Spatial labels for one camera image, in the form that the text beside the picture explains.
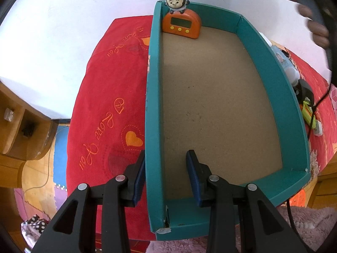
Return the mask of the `person right hand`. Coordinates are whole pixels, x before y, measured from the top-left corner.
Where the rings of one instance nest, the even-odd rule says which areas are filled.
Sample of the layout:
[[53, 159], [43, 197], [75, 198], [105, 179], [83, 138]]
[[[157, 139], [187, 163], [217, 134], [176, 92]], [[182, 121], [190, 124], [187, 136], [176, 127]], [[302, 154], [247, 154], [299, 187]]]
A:
[[298, 4], [297, 10], [298, 13], [307, 18], [307, 28], [311, 32], [312, 40], [316, 45], [323, 49], [327, 49], [330, 45], [329, 42], [329, 32], [328, 29], [321, 25], [320, 23], [317, 23], [313, 21], [312, 19], [312, 11], [309, 7], [306, 7], [300, 3], [297, 2], [297, 0], [289, 0], [292, 2], [296, 2]]

